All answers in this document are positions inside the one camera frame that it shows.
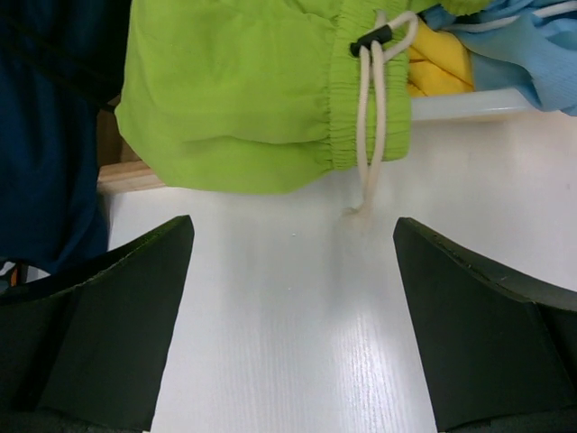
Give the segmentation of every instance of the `white surface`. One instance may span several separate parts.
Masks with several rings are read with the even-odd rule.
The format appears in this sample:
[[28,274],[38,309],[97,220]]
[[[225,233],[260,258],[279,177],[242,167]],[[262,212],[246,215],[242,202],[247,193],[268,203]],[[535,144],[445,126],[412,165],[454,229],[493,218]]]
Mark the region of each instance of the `white surface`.
[[455,120],[535,112],[514,88],[446,97],[412,98],[413,122]]
[[434,432],[395,222],[573,289],[576,134],[564,115],[417,128],[383,168],[364,244],[338,223],[360,199],[355,170],[282,197],[115,197],[113,246],[179,214],[197,230],[152,431]]

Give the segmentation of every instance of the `light blue fabric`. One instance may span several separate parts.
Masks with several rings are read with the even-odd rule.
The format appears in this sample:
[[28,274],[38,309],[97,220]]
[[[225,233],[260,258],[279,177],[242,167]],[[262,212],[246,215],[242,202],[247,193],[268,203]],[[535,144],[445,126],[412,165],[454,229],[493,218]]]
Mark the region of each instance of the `light blue fabric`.
[[542,111],[577,115],[577,13],[545,19],[531,14],[557,3],[496,0],[486,10],[466,17],[454,17],[436,6],[424,18],[430,27],[439,29],[451,23],[488,23],[520,15],[498,30],[454,32],[472,51],[475,89],[514,87]]

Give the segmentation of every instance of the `yellow cloth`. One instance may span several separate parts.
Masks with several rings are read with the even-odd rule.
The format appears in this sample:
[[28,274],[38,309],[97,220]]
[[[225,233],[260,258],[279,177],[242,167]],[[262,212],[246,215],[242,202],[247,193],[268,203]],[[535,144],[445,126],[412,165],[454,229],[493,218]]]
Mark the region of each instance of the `yellow cloth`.
[[449,32],[433,32],[419,20],[408,49],[408,93],[412,97],[454,95],[474,90],[467,49]]

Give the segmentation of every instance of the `green bag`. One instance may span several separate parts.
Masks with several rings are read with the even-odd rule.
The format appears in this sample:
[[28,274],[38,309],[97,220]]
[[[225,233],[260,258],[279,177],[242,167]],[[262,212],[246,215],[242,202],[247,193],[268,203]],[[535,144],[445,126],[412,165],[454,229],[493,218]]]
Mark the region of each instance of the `green bag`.
[[[124,139],[170,186],[281,193],[356,164],[359,60],[375,11],[407,0],[137,0]],[[392,44],[403,37],[395,32]],[[384,160],[408,152],[405,53],[388,62]],[[374,95],[367,122],[374,145]]]

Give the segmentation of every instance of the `white cord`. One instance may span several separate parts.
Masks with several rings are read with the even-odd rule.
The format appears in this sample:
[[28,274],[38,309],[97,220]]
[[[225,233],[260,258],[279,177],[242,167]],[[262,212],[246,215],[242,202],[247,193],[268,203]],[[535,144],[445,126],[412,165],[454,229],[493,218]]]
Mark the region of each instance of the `white cord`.
[[[381,10],[377,11],[377,19],[373,30],[385,24],[387,24],[385,12]],[[384,50],[382,45],[377,41],[373,41],[370,50],[363,46],[359,52],[361,59],[361,82],[359,86],[359,108],[357,110],[356,150],[357,166],[362,182],[362,204],[355,209],[356,213],[371,212],[372,202],[379,181],[380,165],[385,153],[385,143],[387,139],[387,74],[385,73],[385,64],[406,50],[417,36],[418,18],[414,13],[406,11],[388,23],[392,31],[398,29],[403,24],[408,24],[407,35],[396,45]],[[371,165],[369,165],[367,158],[366,128],[371,78],[375,88],[377,123],[375,128],[375,147]]]
[[[537,9],[531,14],[538,16],[539,18],[549,18],[550,16],[556,16],[561,14],[568,14],[569,12],[577,11],[577,0],[571,0],[569,2],[559,3],[557,5],[550,5]],[[514,23],[518,17],[521,15],[509,16],[507,18],[500,18],[495,21],[489,21],[487,23],[480,24],[453,24],[446,27],[446,30],[451,31],[464,31],[469,33],[481,33],[488,32],[490,30],[500,29],[511,23]]]

